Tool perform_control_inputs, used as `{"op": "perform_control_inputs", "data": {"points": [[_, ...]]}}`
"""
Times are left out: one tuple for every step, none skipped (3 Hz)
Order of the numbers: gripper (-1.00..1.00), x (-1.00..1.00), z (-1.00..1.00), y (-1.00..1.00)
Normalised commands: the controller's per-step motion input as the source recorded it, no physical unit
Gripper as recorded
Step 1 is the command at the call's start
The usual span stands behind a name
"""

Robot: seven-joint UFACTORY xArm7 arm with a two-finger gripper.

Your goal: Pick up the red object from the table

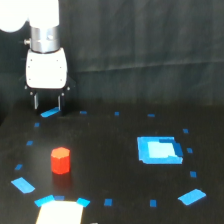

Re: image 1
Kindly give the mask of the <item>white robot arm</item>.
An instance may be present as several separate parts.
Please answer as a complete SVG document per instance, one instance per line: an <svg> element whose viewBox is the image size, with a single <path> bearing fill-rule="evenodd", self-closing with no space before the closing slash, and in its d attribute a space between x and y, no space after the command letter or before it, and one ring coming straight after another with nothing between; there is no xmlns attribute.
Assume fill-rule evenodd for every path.
<svg viewBox="0 0 224 224"><path fill-rule="evenodd" d="M38 111L39 90L57 90L58 106L52 112L65 114L65 93L70 90L68 66L60 46L59 0L0 0L0 31L15 33L29 23L30 37L26 56L25 88Z"/></svg>

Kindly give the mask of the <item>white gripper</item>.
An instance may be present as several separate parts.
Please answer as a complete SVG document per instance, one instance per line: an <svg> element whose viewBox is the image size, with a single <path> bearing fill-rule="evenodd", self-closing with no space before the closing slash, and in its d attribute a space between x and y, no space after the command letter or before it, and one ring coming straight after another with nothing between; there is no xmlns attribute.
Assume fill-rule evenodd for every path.
<svg viewBox="0 0 224 224"><path fill-rule="evenodd" d="M38 109L38 91L56 90L65 92L70 89L68 66L65 51L60 48L56 52L41 54L32 51L27 52L25 66L24 88L33 95L34 110ZM65 95L58 96L58 108L61 114L64 113Z"/></svg>

